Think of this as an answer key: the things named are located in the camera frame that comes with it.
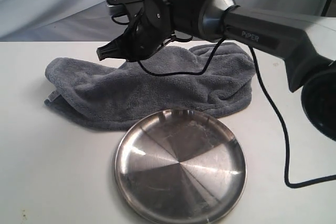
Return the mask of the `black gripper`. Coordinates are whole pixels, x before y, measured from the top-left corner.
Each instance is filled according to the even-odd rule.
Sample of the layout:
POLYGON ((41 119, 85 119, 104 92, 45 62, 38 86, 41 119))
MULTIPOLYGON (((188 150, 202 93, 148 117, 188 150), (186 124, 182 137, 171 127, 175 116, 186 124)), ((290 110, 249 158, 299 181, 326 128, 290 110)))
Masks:
POLYGON ((200 10, 201 0, 144 0, 123 34, 97 48, 98 59, 146 60, 164 47, 166 40, 174 40, 176 31, 197 37, 200 10))

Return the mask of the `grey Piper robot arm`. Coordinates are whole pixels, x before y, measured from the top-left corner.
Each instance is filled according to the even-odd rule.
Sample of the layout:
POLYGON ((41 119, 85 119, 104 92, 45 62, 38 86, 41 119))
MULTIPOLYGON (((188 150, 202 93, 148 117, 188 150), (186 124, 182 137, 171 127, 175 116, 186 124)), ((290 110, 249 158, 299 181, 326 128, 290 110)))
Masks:
POLYGON ((335 20, 250 9, 234 0, 107 0, 111 15, 127 15, 122 35, 97 49, 107 58, 139 62, 175 41, 176 31, 211 42, 232 39, 284 61, 289 90, 335 139, 335 20))

